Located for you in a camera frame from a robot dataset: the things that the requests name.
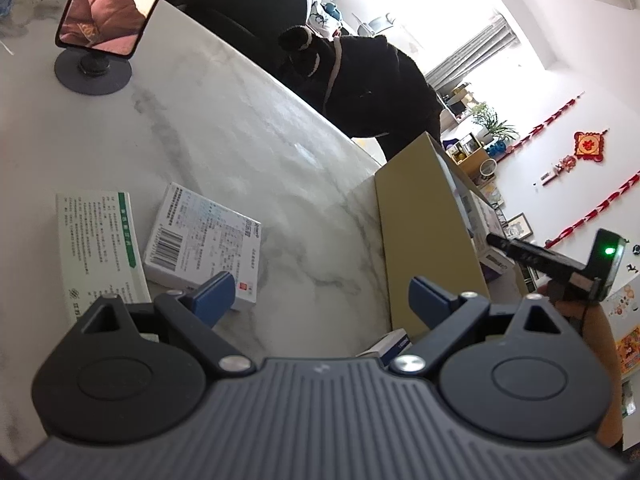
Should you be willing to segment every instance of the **metal screw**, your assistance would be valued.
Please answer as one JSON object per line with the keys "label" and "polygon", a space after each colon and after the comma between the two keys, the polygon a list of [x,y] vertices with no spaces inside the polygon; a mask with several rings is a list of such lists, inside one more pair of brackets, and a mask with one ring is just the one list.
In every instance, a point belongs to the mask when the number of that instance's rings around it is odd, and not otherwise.
{"label": "metal screw", "polygon": [[424,370],[427,363],[417,355],[399,355],[394,359],[394,365],[401,372],[416,373]]}
{"label": "metal screw", "polygon": [[228,355],[218,361],[225,372],[245,372],[251,368],[251,359],[243,355]]}

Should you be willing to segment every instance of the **barcode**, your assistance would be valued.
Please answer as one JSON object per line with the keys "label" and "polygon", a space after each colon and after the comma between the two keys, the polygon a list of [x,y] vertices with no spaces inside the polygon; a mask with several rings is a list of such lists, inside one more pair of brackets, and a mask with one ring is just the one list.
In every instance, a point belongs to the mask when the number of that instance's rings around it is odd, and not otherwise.
{"label": "barcode", "polygon": [[158,229],[156,245],[151,253],[151,263],[175,272],[180,256],[182,237],[164,228]]}

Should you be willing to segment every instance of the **green stripe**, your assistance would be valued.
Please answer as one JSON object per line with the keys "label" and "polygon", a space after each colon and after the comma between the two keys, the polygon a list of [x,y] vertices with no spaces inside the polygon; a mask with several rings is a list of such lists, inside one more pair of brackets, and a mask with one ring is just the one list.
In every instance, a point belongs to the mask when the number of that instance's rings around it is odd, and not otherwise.
{"label": "green stripe", "polygon": [[120,202],[120,218],[122,219],[122,233],[124,234],[124,244],[127,248],[127,258],[129,267],[136,268],[136,255],[133,252],[133,242],[131,241],[131,231],[129,229],[129,217],[127,217],[127,203],[124,200],[124,193],[118,193]]}

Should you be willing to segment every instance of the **ribbed gray surface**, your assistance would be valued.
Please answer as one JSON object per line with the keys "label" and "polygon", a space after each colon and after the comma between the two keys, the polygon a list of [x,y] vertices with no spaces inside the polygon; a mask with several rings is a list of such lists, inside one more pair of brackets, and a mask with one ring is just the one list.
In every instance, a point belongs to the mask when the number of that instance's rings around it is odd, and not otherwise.
{"label": "ribbed gray surface", "polygon": [[219,382],[183,425],[140,444],[47,440],[19,466],[33,480],[604,480],[623,465],[589,441],[521,449],[480,440],[421,380],[377,360],[281,360]]}

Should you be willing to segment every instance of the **black chair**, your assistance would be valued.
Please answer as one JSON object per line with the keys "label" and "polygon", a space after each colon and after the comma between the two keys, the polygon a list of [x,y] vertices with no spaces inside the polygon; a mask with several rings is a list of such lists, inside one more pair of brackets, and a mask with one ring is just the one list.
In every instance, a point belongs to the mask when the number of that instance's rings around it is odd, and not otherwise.
{"label": "black chair", "polygon": [[271,74],[286,59],[281,33],[306,22],[306,0],[173,0],[184,12]]}

